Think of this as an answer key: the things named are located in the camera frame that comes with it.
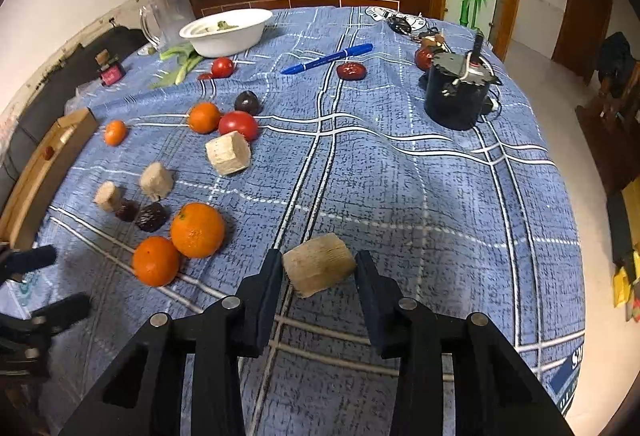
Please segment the orange tangerine pair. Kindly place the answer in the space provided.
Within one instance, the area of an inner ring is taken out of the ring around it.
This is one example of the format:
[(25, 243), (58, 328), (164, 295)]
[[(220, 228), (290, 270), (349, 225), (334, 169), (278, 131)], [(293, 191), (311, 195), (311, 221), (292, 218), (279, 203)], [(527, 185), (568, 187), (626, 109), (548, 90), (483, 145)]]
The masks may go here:
[(185, 204), (172, 220), (170, 239), (189, 259), (205, 259), (222, 245), (226, 227), (221, 214), (205, 203)]
[(163, 287), (175, 279), (181, 265), (181, 254), (170, 240), (152, 236), (134, 250), (134, 275), (145, 285)]

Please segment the black leather sofa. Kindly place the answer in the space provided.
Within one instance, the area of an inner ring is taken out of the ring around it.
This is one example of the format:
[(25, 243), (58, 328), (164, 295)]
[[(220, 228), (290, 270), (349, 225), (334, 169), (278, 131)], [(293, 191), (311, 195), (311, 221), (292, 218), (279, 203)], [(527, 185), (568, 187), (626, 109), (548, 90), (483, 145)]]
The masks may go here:
[(15, 120), (9, 139), (1, 142), (1, 208), (44, 134), (65, 115), (65, 104), (76, 95), (78, 86), (99, 78), (96, 55), (107, 50), (123, 62), (145, 42), (140, 29), (112, 27), (87, 46), (78, 44), (44, 77), (35, 99)]

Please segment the large red jujube date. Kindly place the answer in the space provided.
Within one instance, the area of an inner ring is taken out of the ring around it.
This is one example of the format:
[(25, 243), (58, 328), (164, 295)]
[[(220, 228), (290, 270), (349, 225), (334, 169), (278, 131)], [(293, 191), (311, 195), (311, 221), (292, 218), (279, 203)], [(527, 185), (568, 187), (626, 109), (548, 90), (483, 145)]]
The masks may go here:
[(54, 149), (51, 146), (47, 146), (42, 151), (42, 158), (44, 160), (50, 160), (54, 155)]

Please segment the orange tangerine far left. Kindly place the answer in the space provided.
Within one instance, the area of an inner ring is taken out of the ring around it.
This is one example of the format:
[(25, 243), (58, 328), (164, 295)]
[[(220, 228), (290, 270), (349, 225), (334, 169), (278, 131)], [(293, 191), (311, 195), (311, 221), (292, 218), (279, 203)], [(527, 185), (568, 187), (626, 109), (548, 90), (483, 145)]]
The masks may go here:
[(116, 147), (122, 144), (128, 134), (128, 127), (122, 120), (113, 120), (105, 126), (104, 141), (108, 146)]

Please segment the shallow cardboard tray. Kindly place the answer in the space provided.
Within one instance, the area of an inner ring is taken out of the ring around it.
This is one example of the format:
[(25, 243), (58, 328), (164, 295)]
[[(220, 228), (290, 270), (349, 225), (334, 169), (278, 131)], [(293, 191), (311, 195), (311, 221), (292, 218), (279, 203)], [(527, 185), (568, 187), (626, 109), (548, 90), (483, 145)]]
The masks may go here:
[[(60, 136), (70, 125), (76, 126), (76, 130), (70, 140), (61, 145)], [(56, 120), (44, 134), (2, 211), (1, 240), (12, 249), (32, 247), (58, 187), (97, 128), (98, 121), (92, 112), (82, 108)], [(54, 149), (50, 160), (42, 158), (42, 151), (47, 146)]]

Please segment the red tomato by plum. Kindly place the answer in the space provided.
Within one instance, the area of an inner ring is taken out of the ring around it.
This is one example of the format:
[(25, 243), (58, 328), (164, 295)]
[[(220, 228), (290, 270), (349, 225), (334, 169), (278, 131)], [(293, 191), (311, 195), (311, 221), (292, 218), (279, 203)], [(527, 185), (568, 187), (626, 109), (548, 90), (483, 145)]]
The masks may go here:
[(246, 111), (235, 110), (223, 115), (218, 123), (220, 135), (240, 133), (247, 141), (255, 141), (259, 129), (255, 118)]

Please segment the brown wooden door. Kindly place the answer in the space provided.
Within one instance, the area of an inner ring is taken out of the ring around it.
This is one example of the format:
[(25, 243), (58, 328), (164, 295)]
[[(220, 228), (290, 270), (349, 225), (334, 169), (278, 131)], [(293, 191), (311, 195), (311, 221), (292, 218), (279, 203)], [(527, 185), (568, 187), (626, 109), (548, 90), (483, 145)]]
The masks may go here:
[(610, 23), (613, 0), (566, 0), (551, 59), (585, 84), (591, 81)]

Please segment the small red date near pen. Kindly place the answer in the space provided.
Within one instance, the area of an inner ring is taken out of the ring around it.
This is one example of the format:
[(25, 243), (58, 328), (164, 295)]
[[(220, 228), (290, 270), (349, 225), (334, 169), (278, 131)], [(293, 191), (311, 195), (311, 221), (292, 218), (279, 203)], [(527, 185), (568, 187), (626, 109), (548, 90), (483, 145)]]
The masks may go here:
[(367, 77), (367, 68), (356, 62), (342, 63), (336, 67), (337, 77), (345, 81), (359, 81)]

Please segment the dark jar pink label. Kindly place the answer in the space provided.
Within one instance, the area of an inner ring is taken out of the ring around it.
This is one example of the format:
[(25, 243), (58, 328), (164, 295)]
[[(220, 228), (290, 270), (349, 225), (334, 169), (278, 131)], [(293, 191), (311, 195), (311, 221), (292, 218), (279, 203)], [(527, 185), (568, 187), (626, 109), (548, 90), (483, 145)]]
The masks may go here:
[(126, 71), (119, 59), (112, 56), (106, 48), (96, 54), (94, 60), (99, 66), (99, 74), (103, 86), (112, 86), (125, 77)]

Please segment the green leafy vegetable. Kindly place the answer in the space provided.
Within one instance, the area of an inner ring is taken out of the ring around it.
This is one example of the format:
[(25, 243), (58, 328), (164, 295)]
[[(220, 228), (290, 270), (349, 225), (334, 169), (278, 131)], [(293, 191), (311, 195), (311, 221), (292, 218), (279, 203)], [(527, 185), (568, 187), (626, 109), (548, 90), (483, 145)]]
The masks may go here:
[(204, 60), (204, 57), (198, 54), (190, 43), (184, 43), (160, 53), (160, 60), (171, 62), (174, 66), (160, 74), (160, 78), (149, 85), (150, 90), (182, 83), (186, 76)]

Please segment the large white sugarcane chunk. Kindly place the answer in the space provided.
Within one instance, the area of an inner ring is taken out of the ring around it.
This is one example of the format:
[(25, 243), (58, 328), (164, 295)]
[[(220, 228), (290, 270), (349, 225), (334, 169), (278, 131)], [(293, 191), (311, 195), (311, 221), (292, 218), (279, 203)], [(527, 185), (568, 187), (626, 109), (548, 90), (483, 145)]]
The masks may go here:
[(64, 132), (60, 136), (60, 144), (65, 145), (70, 140), (70, 137), (73, 136), (75, 130), (76, 130), (76, 126), (74, 125), (67, 126)]

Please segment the dark jacket on chair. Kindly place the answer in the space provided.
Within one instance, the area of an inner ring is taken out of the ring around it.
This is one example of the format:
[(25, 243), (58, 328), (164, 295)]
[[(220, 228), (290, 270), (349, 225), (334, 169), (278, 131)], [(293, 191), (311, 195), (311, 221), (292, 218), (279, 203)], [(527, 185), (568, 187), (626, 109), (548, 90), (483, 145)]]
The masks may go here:
[(610, 81), (610, 93), (621, 97), (636, 59), (631, 55), (631, 47), (623, 32), (616, 31), (607, 37), (600, 48), (596, 70), (600, 83)]

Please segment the wooden chair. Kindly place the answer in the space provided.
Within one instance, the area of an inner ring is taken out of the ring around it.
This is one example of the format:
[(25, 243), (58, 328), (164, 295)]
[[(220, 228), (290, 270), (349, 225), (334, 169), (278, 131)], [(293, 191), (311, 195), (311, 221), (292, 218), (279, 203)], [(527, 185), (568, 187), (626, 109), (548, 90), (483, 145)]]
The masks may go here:
[(575, 108), (607, 196), (639, 175), (639, 62), (620, 95), (614, 96), (612, 89), (613, 79), (604, 77), (597, 95)]

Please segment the blue plaid tablecloth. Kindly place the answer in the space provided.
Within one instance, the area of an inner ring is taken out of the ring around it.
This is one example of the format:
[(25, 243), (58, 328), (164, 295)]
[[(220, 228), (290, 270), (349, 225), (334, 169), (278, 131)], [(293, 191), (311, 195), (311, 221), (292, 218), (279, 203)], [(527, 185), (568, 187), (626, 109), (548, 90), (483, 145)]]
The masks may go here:
[[(367, 54), (303, 71), (281, 70), (362, 43)], [(87, 292), (89, 319), (59, 336), (39, 409), (57, 432), (117, 353), (152, 314), (199, 313), (258, 271), (270, 248), (291, 250), (336, 234), (367, 250), (381, 274), (432, 311), (463, 318), (486, 314), (511, 342), (561, 411), (577, 387), (585, 341), (582, 255), (563, 178), (550, 159), (525, 94), (495, 64), (498, 106), (471, 130), (450, 131), (424, 109), (416, 48), (361, 7), (278, 11), (262, 42), (236, 54), (234, 74), (204, 79), (201, 64), (186, 81), (150, 90), (171, 62), (132, 55), (110, 88), (90, 83), (64, 109), (88, 108), (100, 124), (122, 120), (125, 141), (101, 133), (70, 167), (38, 230), (56, 263), (9, 283), (1, 307), (26, 316)], [(356, 62), (367, 77), (345, 81), (336, 67)], [(221, 117), (252, 91), (258, 137), (250, 166), (219, 175), (191, 108), (215, 104)], [(227, 238), (204, 260), (183, 264), (160, 289), (131, 268), (144, 234), (93, 198), (105, 181), (145, 203), (140, 175), (160, 161), (174, 177), (165, 207), (191, 202), (217, 209)]]

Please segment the dark purple plum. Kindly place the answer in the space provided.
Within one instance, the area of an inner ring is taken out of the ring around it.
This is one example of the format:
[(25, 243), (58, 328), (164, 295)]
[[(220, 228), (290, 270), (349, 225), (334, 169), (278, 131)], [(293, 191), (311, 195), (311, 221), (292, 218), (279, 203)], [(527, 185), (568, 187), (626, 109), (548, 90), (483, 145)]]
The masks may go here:
[(244, 111), (250, 115), (258, 115), (262, 110), (262, 104), (256, 94), (252, 91), (243, 91), (234, 101), (234, 109)]

